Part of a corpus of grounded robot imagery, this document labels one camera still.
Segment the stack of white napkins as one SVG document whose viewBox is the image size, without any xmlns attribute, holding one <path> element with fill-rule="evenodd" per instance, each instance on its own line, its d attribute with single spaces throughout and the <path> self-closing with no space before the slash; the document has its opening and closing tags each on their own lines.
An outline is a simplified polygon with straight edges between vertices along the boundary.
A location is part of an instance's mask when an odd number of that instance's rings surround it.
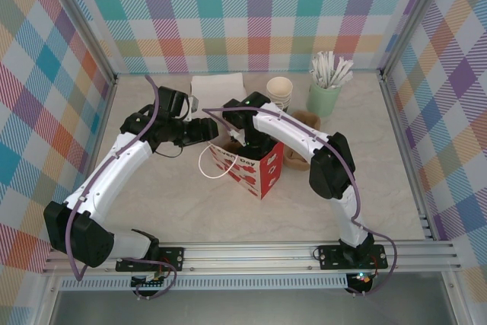
<svg viewBox="0 0 487 325">
<path fill-rule="evenodd" d="M 229 100 L 242 101 L 247 92 L 241 73 L 223 75 L 195 75 L 191 81 L 191 95 L 198 100 L 194 117 L 205 117 L 205 108 L 223 107 Z"/>
</svg>

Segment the stack of paper cups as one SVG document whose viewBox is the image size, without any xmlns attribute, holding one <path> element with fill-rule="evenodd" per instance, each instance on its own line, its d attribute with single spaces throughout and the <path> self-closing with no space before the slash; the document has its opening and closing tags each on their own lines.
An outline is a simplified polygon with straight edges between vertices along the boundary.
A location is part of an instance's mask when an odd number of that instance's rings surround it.
<svg viewBox="0 0 487 325">
<path fill-rule="evenodd" d="M 271 78 L 266 84 L 266 93 L 270 97 L 289 97 L 293 91 L 292 82 L 285 77 Z"/>
</svg>

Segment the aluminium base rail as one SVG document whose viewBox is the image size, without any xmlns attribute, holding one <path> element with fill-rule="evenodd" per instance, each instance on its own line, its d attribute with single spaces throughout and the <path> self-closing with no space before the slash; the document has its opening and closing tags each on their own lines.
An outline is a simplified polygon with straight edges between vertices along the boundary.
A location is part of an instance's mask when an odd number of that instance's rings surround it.
<svg viewBox="0 0 487 325">
<path fill-rule="evenodd" d="M 182 243 L 184 275 L 264 274 L 319 272 L 315 247 L 320 243 Z M 397 241 L 393 248 L 382 241 L 389 268 L 394 272 L 448 272 L 462 269 L 449 241 Z"/>
</svg>

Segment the aluminium frame leg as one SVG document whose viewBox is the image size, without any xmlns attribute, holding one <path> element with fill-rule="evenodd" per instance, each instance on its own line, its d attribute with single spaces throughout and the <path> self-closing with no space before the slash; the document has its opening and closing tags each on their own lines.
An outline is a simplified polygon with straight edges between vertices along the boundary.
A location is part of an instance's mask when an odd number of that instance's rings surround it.
<svg viewBox="0 0 487 325">
<path fill-rule="evenodd" d="M 59 293 L 61 278 L 49 276 L 45 278 L 42 297 L 33 325 L 49 325 Z"/>
<path fill-rule="evenodd" d="M 452 271 L 443 271 L 441 275 L 457 324 L 473 325 L 458 275 Z"/>
</svg>

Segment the mint green holder cup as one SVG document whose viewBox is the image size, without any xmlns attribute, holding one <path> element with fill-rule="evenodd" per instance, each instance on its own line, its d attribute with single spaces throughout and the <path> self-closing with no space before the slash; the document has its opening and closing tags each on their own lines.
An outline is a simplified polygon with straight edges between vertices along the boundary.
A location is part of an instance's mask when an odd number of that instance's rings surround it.
<svg viewBox="0 0 487 325">
<path fill-rule="evenodd" d="M 311 82 L 307 97 L 307 111 L 319 117 L 328 117 L 332 114 L 341 88 L 321 88 L 315 81 Z"/>
</svg>

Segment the small circuit board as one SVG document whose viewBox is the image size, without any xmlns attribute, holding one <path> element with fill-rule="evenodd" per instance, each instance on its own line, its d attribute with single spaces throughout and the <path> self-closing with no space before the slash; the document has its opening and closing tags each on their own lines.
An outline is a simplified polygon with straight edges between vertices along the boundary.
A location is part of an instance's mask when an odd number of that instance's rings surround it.
<svg viewBox="0 0 487 325">
<path fill-rule="evenodd" d="M 170 280 L 159 277 L 157 279 L 150 279 L 147 276 L 132 276 L 130 280 L 130 287 L 136 288 L 140 286 L 141 288 L 146 288 L 147 290 L 160 290 L 165 288 L 170 283 Z"/>
<path fill-rule="evenodd" d="M 372 286 L 375 276 L 375 274 L 367 272 L 347 274 L 347 285 L 349 288 L 354 288 L 356 291 L 362 291 L 362 288 Z"/>
</svg>

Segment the red and white paper bag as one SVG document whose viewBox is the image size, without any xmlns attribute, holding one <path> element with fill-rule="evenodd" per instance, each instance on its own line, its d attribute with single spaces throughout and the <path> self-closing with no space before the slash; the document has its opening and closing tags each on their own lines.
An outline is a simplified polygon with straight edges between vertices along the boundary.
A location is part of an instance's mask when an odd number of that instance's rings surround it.
<svg viewBox="0 0 487 325">
<path fill-rule="evenodd" d="M 221 171 L 208 175 L 202 166 L 202 158 L 208 155 Z M 217 180 L 229 176 L 258 199 L 263 199 L 278 182 L 283 165 L 284 145 L 275 142 L 274 148 L 261 160 L 252 160 L 240 155 L 230 154 L 222 146 L 208 143 L 198 157 L 200 173 L 209 179 Z"/>
</svg>

